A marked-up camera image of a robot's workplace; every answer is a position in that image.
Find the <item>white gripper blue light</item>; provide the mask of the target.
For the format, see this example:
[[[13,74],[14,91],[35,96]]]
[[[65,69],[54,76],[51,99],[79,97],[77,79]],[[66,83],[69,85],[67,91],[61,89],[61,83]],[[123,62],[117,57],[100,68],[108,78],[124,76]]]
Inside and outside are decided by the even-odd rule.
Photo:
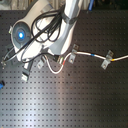
[[[37,42],[38,34],[33,35],[30,29],[30,24],[19,20],[17,21],[11,31],[11,41],[13,47],[2,57],[2,68],[4,69],[6,63],[11,61],[14,57],[20,62],[27,62],[35,59],[41,54],[42,44]],[[15,54],[11,57],[9,54],[15,50]],[[25,63],[22,71],[22,80],[28,81],[32,62]]]

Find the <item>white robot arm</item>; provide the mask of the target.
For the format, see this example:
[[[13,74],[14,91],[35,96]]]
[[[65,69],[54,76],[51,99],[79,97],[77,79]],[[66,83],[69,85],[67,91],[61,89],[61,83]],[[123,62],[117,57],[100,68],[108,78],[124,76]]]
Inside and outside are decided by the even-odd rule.
[[[13,47],[12,56],[6,54],[2,65],[13,58],[24,64],[22,79],[27,81],[33,61],[41,57],[39,69],[52,58],[57,61],[70,46],[73,30],[79,15],[82,0],[66,0],[55,10],[48,0],[34,0],[27,14],[10,29]]]

